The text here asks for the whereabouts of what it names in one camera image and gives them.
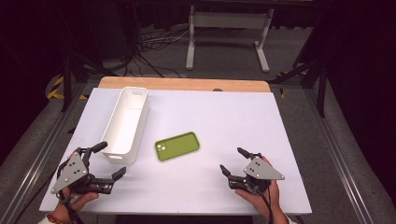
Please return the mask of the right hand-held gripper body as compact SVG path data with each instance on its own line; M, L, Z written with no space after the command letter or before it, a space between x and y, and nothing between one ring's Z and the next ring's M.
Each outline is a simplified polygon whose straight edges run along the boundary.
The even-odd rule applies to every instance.
M267 163L261 153L252 154L250 163L244 168L246 176L231 174L228 184L231 189L243 189L258 195L269 188L272 180L284 180L285 176Z

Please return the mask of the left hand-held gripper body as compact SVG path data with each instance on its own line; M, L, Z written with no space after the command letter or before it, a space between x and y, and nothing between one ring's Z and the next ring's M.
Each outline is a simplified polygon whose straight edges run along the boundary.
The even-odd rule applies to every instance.
M57 181L50 193L60 193L64 188L68 188L76 194L86 194L88 192L110 194L113 180L96 178L89 171L91 154L102 149L103 147L79 147L76 149L69 159L60 165Z

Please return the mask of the white plastic storage bin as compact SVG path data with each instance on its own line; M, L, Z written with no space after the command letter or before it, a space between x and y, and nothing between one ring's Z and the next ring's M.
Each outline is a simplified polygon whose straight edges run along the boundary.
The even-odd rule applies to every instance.
M103 155L112 163L133 164L136 160L149 114L148 90L125 87L108 121L102 140Z

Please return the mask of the green phone case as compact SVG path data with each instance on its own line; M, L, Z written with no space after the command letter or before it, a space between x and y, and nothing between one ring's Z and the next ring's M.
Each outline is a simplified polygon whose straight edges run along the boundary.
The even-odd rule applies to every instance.
M197 151L200 143L194 132L188 132L159 140L154 147L158 160L168 161Z

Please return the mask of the person's left hand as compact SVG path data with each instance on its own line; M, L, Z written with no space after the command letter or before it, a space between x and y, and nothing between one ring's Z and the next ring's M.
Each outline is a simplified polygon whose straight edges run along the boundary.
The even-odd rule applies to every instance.
M87 203L96 200L99 198L99 194L96 192L89 192L87 194L80 194L78 198L75 200L74 203L69 205L69 208L72 209L74 212L79 212ZM52 216L56 219L62 221L62 223L70 223L71 218L68 215L68 210L66 206L58 202L54 211L52 212Z

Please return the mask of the person's right hand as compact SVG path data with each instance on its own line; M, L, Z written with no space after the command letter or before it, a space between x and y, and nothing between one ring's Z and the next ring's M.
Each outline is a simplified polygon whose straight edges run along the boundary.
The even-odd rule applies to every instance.
M274 212L283 212L279 202L279 187L275 180L271 181L269 189L262 196L251 194L242 189L237 189L235 193L250 203L266 219L272 218Z

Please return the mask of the white table mat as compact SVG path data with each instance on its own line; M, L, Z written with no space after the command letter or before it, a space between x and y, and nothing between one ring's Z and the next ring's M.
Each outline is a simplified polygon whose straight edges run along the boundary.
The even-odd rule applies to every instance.
M96 214L249 216L254 208L237 196L221 173L242 175L243 148L261 153L284 176L280 204L289 215L311 211L282 118L271 93L149 91L149 112L135 162L109 195L86 205ZM197 151L159 161L156 141L196 134Z

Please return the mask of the black tripod stand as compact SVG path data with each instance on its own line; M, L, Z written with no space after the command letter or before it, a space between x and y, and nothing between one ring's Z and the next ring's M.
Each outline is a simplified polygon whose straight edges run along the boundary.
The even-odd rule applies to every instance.
M275 79L268 80L269 84L285 84L289 79L302 75L300 85L303 89L311 89L318 82L318 94L316 99L316 107L319 114L324 118L324 101L327 82L327 70L325 62L313 61L298 65L296 68L281 72Z
M116 74L104 68L99 63L95 63L77 53L66 53L63 56L63 76L64 76L64 104L62 111L65 112L72 103L72 76L75 75L78 82L86 82L88 79L84 64L92 67L99 74L115 77Z

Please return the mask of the wooden table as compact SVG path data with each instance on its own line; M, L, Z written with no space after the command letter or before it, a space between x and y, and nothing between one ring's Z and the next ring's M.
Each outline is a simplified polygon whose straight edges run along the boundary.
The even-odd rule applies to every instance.
M165 77L103 77L98 85L102 89L143 87L148 90L270 92L269 84L258 80L165 78Z

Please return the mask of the grey metal stand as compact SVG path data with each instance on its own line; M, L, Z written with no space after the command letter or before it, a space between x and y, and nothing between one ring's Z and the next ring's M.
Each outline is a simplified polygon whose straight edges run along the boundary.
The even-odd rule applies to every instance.
M274 15L273 9L268 9L265 13L229 13L229 12L200 12L195 10L195 6L190 6L189 16L189 45L186 59L186 69L192 70L194 65L196 28L235 28L235 29L257 29L262 35L254 42L254 47L261 65L262 71L270 71L269 64L264 54L263 46L266 40L270 24Z

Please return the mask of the aluminium floor rail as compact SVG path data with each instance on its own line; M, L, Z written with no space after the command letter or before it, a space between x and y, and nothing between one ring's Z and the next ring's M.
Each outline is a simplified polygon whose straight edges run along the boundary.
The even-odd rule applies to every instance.
M332 163L360 224L396 224L396 209L364 158L332 91L325 96L324 116L316 94L304 95L328 145Z
M54 126L50 130L49 136L46 138L43 147L35 154L35 160L27 173L23 176L23 180L15 196L10 202L5 213L0 218L0 224L14 224L18 215L22 212L23 207L27 204L28 197L34 188L37 179L40 177L42 170L50 157L51 151L58 141L61 129L66 123L70 113L73 111L76 103L78 102L79 96L83 93L85 87L85 84L79 83L72 91L68 107L64 112L60 113L54 123Z

